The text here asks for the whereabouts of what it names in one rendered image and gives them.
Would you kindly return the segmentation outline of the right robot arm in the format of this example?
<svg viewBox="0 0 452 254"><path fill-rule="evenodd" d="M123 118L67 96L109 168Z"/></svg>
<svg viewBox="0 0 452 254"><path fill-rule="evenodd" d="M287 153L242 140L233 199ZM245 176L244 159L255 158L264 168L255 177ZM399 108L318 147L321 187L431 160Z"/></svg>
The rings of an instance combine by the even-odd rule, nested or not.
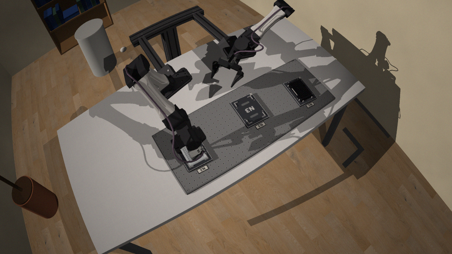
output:
<svg viewBox="0 0 452 254"><path fill-rule="evenodd" d="M182 138L188 151L194 151L199 148L201 142L194 129L192 129L186 111L183 108L179 109L176 105L166 99L190 79L190 75L187 71L184 68L181 68L173 75L170 74L167 76L166 74L160 74L150 68L148 60L142 54L127 65L126 69L128 73L137 80L137 82L134 82L134 80L126 74L124 68L123 74L126 85L129 88L133 86L145 96L169 130L172 129L167 118L171 121L174 131Z"/></svg>

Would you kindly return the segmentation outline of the beige n3 sign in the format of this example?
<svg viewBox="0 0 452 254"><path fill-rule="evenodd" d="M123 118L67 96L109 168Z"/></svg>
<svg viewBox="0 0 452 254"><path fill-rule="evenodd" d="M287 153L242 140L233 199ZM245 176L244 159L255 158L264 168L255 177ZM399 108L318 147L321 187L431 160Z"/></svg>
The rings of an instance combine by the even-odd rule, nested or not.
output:
<svg viewBox="0 0 452 254"><path fill-rule="evenodd" d="M262 123L256 125L255 127L256 127L256 129L260 129L260 128L262 128L263 126L266 126L266 124L265 124L264 122L262 122Z"/></svg>

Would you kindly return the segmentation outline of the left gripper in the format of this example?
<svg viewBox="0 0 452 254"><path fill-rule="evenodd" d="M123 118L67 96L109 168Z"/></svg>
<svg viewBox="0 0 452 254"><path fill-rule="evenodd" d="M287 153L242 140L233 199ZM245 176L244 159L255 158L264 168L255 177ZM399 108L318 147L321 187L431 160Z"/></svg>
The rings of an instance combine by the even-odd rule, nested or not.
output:
<svg viewBox="0 0 452 254"><path fill-rule="evenodd" d="M233 85L235 85L236 82L238 82L238 81L239 81L240 79L242 79L243 76L244 76L244 75L243 75L244 73L242 72L242 67L241 67L240 65L238 65L239 60L242 58L242 55L241 55L240 53L237 53L237 54L236 54L236 57L233 57L232 55L235 54L234 52L235 52L235 50L230 50L230 53L228 54L227 57L225 57L225 56L220 57L221 59L223 59L223 60L225 60L225 61L228 61L228 62L230 62L230 63L232 63L232 61L234 61L234 65L233 65L233 66L230 65L229 67L225 67L225 68L227 68L227 69L230 69L230 68L231 68L231 69L237 71L237 74L236 74L236 76L235 76L235 79L234 79L233 82L232 82L231 88L233 87ZM219 58L219 59L220 59L220 58ZM210 78L213 78L213 76L216 74L216 72L217 72L219 66L222 66L222 65L218 64L217 61L213 61L213 72L212 72L212 75L211 75ZM224 67L224 66L222 66L222 67Z"/></svg>

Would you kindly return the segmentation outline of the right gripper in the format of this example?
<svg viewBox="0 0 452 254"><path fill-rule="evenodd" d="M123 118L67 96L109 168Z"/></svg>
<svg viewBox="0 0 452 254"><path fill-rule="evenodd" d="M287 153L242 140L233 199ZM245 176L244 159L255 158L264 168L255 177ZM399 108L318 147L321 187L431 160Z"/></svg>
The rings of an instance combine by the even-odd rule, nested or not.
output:
<svg viewBox="0 0 452 254"><path fill-rule="evenodd" d="M202 129L199 126L195 127L194 125L192 126L192 129L194 129L200 142L202 143L206 139L206 136L205 136L204 132L202 131ZM176 134L174 136L174 139L175 139L174 149L176 150L177 154L182 154L182 151L180 149L182 149L182 147L185 147L185 144L183 143L182 138ZM203 148L203 147L199 146L199 148L195 149L194 151L188 151L191 158L202 153L202 151L205 151L204 149L202 150L201 148Z"/></svg>

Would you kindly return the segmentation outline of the beige n2 name plate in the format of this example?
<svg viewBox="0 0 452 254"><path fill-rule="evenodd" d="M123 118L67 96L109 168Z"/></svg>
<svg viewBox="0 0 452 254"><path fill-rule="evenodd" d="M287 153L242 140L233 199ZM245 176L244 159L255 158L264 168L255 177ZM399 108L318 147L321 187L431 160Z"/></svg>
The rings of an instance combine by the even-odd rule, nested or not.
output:
<svg viewBox="0 0 452 254"><path fill-rule="evenodd" d="M197 171L198 171L198 173L200 174L200 173L206 171L207 169L209 169L209 168L208 168L207 165L205 165L205 166L202 166L201 168L197 169Z"/></svg>

